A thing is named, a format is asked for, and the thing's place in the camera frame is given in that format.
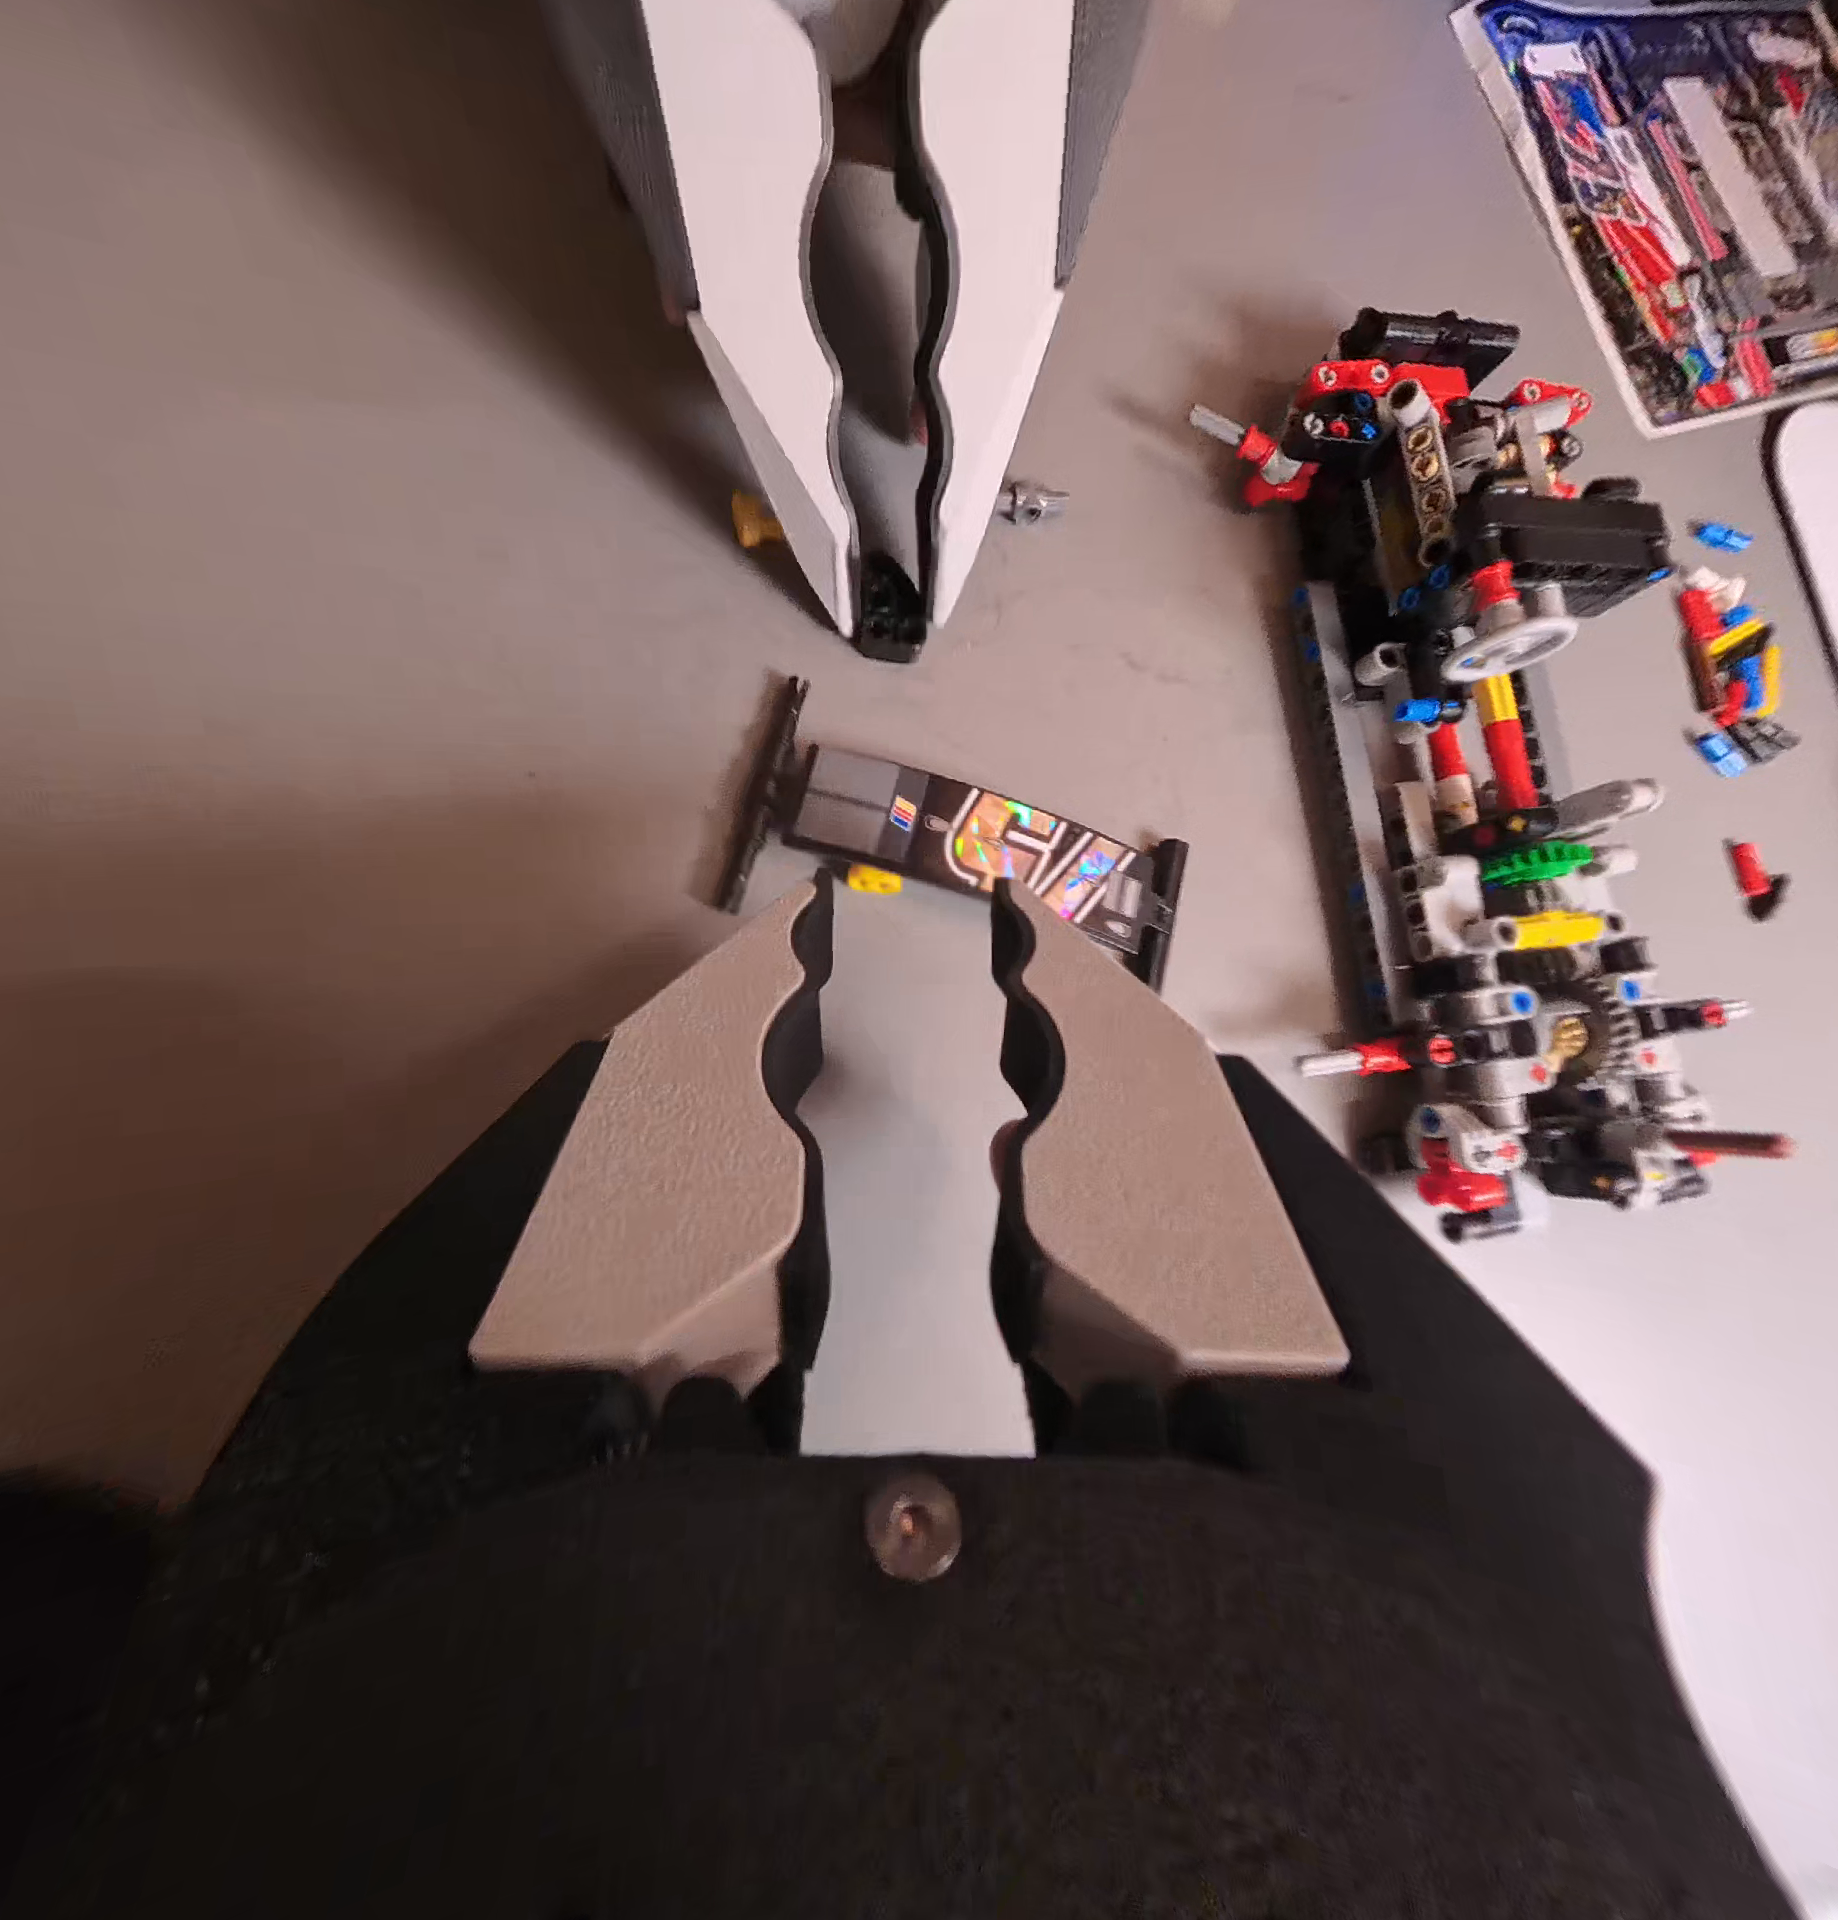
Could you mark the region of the small black lego liftarm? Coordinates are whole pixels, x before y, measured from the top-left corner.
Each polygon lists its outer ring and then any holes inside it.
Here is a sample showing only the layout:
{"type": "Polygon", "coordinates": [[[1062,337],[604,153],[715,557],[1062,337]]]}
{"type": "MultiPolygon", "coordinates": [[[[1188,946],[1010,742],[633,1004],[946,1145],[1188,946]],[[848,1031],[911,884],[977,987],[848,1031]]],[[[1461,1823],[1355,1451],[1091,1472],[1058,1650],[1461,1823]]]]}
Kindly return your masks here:
{"type": "Polygon", "coordinates": [[[854,651],[873,663],[915,663],[930,638],[922,591],[884,551],[864,553],[858,585],[854,651]]]}

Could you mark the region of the lego car chassis assembly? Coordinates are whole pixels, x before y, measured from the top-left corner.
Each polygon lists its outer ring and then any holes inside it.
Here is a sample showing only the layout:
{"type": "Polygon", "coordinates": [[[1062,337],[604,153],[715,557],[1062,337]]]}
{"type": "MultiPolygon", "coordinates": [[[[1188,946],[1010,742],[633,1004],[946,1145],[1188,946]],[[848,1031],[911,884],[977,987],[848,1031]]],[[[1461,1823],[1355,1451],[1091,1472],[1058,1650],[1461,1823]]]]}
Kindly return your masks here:
{"type": "Polygon", "coordinates": [[[1364,306],[1279,425],[1192,414],[1243,506],[1290,512],[1303,567],[1293,666],[1350,989],[1346,1040],[1298,1067],[1413,1084],[1366,1166],[1450,1244],[1516,1235],[1529,1192],[1657,1212],[1723,1159],[1794,1150],[1714,1124],[1681,1045],[1751,1009],[1668,997],[1616,899],[1662,787],[1574,787],[1547,742],[1539,672],[1682,567],[1637,480],[1571,474],[1589,391],[1486,393],[1516,347],[1515,323],[1364,306]]]}

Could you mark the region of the instruction booklet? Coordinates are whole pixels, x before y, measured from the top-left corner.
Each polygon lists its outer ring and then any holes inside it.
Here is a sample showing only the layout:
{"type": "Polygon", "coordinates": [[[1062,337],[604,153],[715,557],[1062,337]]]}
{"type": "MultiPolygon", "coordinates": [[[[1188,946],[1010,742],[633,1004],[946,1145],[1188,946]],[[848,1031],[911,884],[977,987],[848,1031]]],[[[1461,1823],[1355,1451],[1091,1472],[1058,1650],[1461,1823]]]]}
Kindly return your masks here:
{"type": "Polygon", "coordinates": [[[1838,399],[1838,28],[1824,6],[1450,12],[1650,438],[1838,399]]]}

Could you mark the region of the pile of small lego pins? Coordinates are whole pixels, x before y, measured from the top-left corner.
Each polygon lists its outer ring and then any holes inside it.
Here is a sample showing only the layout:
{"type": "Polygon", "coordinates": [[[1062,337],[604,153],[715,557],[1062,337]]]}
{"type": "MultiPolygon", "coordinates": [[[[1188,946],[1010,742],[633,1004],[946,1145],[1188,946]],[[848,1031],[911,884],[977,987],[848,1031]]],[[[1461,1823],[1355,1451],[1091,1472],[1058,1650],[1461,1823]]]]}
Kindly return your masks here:
{"type": "Polygon", "coordinates": [[[1794,755],[1800,739],[1786,725],[1786,661],[1773,624],[1749,600],[1746,580],[1682,568],[1676,611],[1694,757],[1718,779],[1739,782],[1794,755]]]}

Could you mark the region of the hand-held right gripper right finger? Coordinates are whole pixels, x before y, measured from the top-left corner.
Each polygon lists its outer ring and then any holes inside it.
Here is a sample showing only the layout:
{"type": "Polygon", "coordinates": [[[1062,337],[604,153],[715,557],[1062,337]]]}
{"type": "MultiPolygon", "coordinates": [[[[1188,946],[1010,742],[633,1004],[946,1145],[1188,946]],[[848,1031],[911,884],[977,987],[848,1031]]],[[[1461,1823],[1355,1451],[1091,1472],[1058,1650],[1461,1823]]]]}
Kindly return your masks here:
{"type": "Polygon", "coordinates": [[[993,1312],[1068,1402],[1195,1380],[1336,1380],[1339,1320],[1220,1060],[1164,997],[1019,883],[990,902],[1004,993],[993,1312]]]}

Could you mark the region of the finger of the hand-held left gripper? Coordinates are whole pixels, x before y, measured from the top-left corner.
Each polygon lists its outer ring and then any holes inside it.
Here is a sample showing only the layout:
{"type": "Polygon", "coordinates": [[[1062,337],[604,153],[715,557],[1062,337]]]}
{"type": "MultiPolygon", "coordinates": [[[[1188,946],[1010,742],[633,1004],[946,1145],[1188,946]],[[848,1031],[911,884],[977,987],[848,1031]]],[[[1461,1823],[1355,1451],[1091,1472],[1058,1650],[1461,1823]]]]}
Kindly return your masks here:
{"type": "Polygon", "coordinates": [[[841,370],[810,296],[810,225],[832,162],[825,64],[784,6],[643,12],[691,262],[691,339],[802,578],[853,638],[860,537],[836,453],[841,370]]]}
{"type": "Polygon", "coordinates": [[[933,626],[984,549],[1062,301],[1072,26],[1072,3],[946,3],[915,39],[915,155],[937,218],[920,374],[933,626]]]}

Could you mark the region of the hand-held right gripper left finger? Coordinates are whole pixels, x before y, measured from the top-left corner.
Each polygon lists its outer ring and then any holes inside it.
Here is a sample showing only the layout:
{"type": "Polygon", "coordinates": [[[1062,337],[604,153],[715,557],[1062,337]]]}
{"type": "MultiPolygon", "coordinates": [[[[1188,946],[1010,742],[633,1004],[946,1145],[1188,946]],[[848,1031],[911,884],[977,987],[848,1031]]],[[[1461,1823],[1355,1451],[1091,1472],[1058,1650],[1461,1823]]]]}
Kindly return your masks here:
{"type": "Polygon", "coordinates": [[[830,878],[793,884],[601,1051],[470,1340],[483,1372],[691,1377],[752,1397],[802,1377],[830,1307],[820,1147],[830,878]]]}

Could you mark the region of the black holographic curved lego panel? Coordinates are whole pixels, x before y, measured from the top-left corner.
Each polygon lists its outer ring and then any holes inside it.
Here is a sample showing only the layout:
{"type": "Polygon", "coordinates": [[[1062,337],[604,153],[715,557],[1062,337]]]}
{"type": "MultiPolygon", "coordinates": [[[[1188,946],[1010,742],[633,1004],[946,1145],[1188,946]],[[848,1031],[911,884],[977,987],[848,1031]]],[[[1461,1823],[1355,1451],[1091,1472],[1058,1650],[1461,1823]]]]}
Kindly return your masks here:
{"type": "Polygon", "coordinates": [[[965,899],[1016,883],[1145,987],[1164,987],[1192,852],[1187,841],[1142,845],[990,783],[806,743],[807,692],[801,678],[776,678],[769,687],[715,890],[720,913],[741,913],[762,852],[779,844],[825,861],[841,878],[864,862],[965,899]]]}

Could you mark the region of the person's left hand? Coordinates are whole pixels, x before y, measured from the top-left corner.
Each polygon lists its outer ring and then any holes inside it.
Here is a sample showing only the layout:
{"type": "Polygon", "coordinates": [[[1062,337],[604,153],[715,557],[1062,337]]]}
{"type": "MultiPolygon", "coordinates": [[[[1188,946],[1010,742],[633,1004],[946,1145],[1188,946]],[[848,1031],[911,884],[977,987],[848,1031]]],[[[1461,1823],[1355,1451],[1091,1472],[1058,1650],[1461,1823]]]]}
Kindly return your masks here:
{"type": "Polygon", "coordinates": [[[832,90],[836,162],[898,170],[907,152],[907,85],[901,73],[873,66],[832,90]]]}

